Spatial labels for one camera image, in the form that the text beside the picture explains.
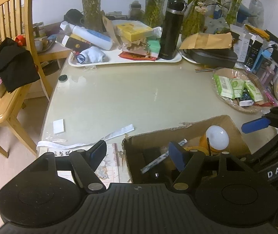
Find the black round weight disc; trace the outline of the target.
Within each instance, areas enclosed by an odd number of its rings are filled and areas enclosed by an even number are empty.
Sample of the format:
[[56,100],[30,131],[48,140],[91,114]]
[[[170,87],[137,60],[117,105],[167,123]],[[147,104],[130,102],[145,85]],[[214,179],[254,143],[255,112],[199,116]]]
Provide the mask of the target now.
[[166,160],[169,160],[169,152],[159,147],[143,150],[144,167],[140,169],[142,175],[149,176],[149,183],[171,183],[172,171],[166,166]]

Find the white plastic tray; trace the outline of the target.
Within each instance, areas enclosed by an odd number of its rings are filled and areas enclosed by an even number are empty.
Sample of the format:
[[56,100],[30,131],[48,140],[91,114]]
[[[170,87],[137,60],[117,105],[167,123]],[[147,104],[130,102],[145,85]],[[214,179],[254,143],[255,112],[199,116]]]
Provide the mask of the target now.
[[175,63],[182,56],[174,51],[173,57],[164,60],[160,57],[161,27],[149,27],[140,21],[109,20],[103,18],[106,34],[79,27],[63,21],[60,28],[68,34],[62,41],[70,43],[72,36],[87,42],[87,47],[72,53],[68,62],[74,67],[113,65],[118,63],[169,62]]

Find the small black round cap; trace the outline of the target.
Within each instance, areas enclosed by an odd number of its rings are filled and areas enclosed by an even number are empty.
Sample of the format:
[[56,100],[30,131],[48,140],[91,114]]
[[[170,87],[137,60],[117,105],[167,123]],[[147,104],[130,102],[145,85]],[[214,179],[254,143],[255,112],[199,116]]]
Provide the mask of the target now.
[[62,74],[62,75],[60,75],[59,78],[58,78],[58,80],[59,80],[60,82],[65,82],[65,81],[67,81],[67,79],[68,79],[68,77],[67,77],[66,74]]

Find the white rolled sock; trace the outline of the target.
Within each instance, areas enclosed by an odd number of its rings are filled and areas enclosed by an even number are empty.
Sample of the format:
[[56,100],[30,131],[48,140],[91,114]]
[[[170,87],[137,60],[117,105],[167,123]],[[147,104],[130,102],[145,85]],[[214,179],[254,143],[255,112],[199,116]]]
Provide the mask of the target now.
[[90,47],[76,55],[76,61],[80,64],[103,62],[106,55],[97,47]]

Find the green tissue pack middle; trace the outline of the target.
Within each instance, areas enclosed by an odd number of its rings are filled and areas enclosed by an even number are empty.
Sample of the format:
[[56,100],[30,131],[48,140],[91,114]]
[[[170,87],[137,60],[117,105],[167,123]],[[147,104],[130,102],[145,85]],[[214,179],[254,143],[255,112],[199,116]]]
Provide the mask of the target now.
[[231,86],[234,92],[235,98],[240,98],[243,94],[243,90],[245,87],[245,81],[239,78],[231,79]]

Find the blue carton box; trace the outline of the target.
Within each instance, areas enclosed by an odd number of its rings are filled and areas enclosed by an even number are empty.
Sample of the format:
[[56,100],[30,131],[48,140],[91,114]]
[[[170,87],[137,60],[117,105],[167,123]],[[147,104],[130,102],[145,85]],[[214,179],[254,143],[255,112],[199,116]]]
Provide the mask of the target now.
[[264,50],[252,69],[252,73],[260,77],[265,72],[266,67],[272,64],[271,55],[271,52]]

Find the green tissue pack right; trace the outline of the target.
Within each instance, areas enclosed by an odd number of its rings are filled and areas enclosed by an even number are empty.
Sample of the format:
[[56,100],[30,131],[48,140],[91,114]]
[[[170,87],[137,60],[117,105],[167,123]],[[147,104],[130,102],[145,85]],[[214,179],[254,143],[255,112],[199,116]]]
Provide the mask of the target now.
[[244,87],[254,102],[264,100],[261,91],[250,80],[245,80]]

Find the glass vase left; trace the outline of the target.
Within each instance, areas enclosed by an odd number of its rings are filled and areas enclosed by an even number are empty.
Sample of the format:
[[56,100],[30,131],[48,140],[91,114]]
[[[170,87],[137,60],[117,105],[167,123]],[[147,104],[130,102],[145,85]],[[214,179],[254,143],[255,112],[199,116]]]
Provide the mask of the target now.
[[101,0],[81,0],[83,5],[84,27],[103,33]]

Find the black hat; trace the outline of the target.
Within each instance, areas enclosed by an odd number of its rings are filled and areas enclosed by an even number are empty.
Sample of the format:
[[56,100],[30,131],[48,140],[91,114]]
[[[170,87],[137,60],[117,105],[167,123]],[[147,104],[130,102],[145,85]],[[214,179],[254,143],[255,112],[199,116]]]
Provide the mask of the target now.
[[66,12],[66,14],[63,16],[63,20],[73,25],[80,27],[84,26],[84,16],[77,9],[70,9],[68,12]]

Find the red packet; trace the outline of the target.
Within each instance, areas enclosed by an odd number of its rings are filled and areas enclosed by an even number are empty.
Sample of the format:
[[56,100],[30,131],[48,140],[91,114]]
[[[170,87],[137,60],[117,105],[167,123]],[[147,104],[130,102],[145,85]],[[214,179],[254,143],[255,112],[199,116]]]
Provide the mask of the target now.
[[134,61],[156,61],[157,60],[157,58],[155,57],[144,56],[144,55],[124,52],[124,51],[121,52],[118,56],[123,59],[134,60]]

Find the brown paper envelope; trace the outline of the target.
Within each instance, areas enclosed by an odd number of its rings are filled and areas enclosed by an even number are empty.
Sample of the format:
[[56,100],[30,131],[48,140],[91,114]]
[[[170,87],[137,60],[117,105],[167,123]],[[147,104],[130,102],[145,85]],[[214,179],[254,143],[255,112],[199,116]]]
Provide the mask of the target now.
[[217,50],[232,47],[232,34],[206,34],[196,33],[188,36],[181,44],[180,50],[204,49]]

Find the chopsticks pair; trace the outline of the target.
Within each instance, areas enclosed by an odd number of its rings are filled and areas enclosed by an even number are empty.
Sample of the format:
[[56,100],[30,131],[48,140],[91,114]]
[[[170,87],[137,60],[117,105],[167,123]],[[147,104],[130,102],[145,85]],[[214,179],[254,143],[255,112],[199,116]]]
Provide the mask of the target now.
[[199,72],[209,72],[209,71],[213,71],[213,70],[215,70],[215,68],[214,67],[204,67],[204,68],[197,68],[197,69],[195,69],[195,72],[196,73],[199,73]]

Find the green tissue pack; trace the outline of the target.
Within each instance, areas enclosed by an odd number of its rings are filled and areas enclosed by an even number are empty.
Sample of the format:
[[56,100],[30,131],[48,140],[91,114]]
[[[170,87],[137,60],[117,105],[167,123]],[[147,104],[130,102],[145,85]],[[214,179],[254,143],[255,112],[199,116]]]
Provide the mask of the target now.
[[235,98],[240,98],[243,94],[243,90],[245,87],[245,81],[239,78],[231,79],[231,86],[234,92]]
[[217,92],[221,97],[235,99],[235,93],[229,78],[217,74],[214,74],[213,78],[216,83]]
[[250,80],[245,80],[244,87],[254,102],[264,100],[261,91]]

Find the crumpled brown paper bag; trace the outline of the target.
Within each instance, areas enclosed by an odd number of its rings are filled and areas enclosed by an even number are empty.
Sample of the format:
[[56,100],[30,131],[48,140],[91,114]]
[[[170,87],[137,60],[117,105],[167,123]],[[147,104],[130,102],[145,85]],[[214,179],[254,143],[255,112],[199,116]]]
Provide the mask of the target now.
[[150,54],[147,38],[129,41],[125,37],[121,37],[122,44],[118,47],[123,52],[148,56]]

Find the wooden chair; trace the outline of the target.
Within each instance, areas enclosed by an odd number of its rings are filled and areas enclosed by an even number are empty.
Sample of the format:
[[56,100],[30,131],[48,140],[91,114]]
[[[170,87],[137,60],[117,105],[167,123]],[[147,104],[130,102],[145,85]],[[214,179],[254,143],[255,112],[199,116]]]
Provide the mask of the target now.
[[46,97],[52,94],[35,49],[32,0],[0,0],[0,79],[6,89],[0,98],[0,127],[8,127],[36,155],[35,142],[17,119],[32,83],[40,81]]

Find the green tissue pack left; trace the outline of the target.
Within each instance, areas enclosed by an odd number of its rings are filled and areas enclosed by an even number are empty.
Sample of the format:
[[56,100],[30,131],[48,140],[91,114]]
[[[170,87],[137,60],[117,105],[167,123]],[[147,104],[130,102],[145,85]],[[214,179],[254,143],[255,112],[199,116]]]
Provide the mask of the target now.
[[216,83],[217,92],[221,97],[235,99],[235,93],[229,78],[217,74],[214,74],[213,78]]

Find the glass vase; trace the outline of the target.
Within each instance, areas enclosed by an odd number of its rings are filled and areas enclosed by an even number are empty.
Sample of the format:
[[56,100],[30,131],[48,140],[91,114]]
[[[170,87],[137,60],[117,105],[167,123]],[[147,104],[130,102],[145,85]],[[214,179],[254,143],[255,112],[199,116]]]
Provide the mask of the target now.
[[182,40],[203,31],[205,14],[208,11],[206,0],[188,0],[188,6],[182,24]]
[[163,23],[163,7],[165,0],[145,0],[143,22],[151,28]]
[[101,0],[81,0],[83,5],[84,27],[103,33]]

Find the black zip case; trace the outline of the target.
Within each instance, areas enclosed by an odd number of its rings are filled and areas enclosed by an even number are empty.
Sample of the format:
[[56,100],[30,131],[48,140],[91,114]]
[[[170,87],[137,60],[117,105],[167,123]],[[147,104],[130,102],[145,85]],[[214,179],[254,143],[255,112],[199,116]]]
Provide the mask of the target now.
[[190,49],[183,50],[183,54],[196,63],[213,68],[233,68],[238,59],[232,49]]

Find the white bulb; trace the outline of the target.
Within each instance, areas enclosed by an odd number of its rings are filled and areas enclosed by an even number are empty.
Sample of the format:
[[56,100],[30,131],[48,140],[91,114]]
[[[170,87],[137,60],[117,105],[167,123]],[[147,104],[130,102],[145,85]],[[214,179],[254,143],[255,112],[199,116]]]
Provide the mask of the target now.
[[210,146],[217,151],[226,149],[229,145],[228,133],[220,126],[212,125],[206,131]]

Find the glass vase middle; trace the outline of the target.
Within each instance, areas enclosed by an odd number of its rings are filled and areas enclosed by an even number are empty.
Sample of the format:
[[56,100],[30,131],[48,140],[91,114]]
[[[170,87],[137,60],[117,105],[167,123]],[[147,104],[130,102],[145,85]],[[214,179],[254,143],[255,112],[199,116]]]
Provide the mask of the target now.
[[163,23],[163,7],[165,0],[145,0],[143,22],[151,28]]

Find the white paper square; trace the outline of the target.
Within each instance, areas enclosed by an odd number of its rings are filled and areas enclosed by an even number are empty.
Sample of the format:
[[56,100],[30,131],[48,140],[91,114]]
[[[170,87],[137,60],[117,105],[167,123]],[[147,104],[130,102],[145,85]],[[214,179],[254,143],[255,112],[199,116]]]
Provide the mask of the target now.
[[63,133],[65,131],[65,125],[63,119],[58,119],[56,121],[53,121],[52,126],[53,126],[54,134]]

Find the glass vase right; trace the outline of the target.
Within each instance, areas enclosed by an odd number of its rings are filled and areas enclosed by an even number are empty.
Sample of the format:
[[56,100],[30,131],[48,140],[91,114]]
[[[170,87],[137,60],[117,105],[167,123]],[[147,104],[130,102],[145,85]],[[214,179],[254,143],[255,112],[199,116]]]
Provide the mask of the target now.
[[188,0],[188,6],[182,24],[182,40],[203,31],[205,14],[208,11],[206,0]]

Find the black yellow tube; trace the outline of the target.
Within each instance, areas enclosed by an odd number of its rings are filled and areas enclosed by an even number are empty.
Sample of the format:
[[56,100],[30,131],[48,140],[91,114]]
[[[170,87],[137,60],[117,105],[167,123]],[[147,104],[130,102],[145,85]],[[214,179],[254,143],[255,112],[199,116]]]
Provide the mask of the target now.
[[63,47],[71,49],[74,52],[82,52],[90,48],[92,45],[89,42],[84,42],[65,34],[58,34],[56,42],[60,43]]

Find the white blue lotion bottle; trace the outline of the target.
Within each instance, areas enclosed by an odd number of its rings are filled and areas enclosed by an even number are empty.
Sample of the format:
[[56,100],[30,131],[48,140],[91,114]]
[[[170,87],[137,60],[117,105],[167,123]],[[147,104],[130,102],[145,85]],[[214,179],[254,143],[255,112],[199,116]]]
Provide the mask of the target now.
[[63,31],[72,33],[104,50],[110,50],[113,46],[112,39],[100,32],[73,25],[68,23],[67,21],[61,22],[60,28]]

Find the wicker basket with tissues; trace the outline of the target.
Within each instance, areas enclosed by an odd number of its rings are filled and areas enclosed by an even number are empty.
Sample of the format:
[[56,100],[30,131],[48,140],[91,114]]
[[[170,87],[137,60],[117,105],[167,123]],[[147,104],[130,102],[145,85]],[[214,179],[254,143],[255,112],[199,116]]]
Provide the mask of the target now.
[[274,95],[259,78],[240,69],[217,68],[212,73],[217,96],[242,113],[258,113],[265,107],[278,107]]

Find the black thermos bottle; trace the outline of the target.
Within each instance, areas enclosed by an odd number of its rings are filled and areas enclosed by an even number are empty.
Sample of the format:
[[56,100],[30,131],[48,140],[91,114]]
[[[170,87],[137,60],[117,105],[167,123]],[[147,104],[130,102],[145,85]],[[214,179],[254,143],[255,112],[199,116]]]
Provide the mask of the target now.
[[168,0],[160,39],[160,58],[173,59],[187,7],[184,0]]

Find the grey patterned stick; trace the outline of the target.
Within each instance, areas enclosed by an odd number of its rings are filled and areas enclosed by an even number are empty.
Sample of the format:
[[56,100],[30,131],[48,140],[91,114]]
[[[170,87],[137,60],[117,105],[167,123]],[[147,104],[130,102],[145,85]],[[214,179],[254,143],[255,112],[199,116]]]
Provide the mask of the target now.
[[173,145],[170,143],[169,145],[169,150],[167,150],[165,153],[157,157],[155,160],[151,161],[149,164],[144,166],[141,169],[141,173],[149,173],[152,177],[155,179],[158,179],[161,176],[161,172],[156,170],[155,168],[162,163],[167,157],[171,157],[172,160],[175,160],[175,164],[180,168],[184,169],[186,166],[187,162],[190,160],[190,155],[188,152],[183,148],[183,146],[187,143],[188,141],[186,139],[183,139],[178,143],[178,145],[182,148],[180,149],[179,147]]

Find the green box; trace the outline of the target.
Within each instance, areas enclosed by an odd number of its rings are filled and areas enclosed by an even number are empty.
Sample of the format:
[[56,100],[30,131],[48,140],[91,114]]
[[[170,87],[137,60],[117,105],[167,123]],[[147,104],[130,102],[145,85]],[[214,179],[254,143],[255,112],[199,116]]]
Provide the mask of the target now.
[[149,48],[149,56],[158,58],[160,53],[160,41],[158,39],[147,39],[147,46]]

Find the yellow cardboard box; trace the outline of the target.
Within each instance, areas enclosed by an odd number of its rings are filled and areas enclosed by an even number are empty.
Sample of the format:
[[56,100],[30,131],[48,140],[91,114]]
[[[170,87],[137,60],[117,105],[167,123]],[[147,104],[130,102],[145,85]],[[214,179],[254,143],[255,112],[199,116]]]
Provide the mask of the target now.
[[118,35],[128,41],[136,41],[145,37],[153,36],[153,28],[140,21],[131,21],[116,25]]

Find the black cloth on chair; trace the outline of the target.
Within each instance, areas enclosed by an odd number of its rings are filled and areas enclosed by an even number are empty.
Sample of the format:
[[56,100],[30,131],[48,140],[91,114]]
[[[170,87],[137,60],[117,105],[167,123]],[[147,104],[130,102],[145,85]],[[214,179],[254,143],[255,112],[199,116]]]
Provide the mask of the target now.
[[40,79],[30,51],[8,37],[0,44],[0,78],[8,92]]

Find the orange cartoon figure case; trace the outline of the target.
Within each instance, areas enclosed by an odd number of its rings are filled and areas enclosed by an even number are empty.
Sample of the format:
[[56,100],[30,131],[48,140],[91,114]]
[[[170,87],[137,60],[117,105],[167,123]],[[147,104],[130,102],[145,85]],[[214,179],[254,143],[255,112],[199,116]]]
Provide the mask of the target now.
[[206,155],[217,155],[217,151],[210,146],[209,139],[206,138],[205,133],[202,136],[198,136],[188,140],[183,148],[187,151],[199,150],[201,152],[204,152]]

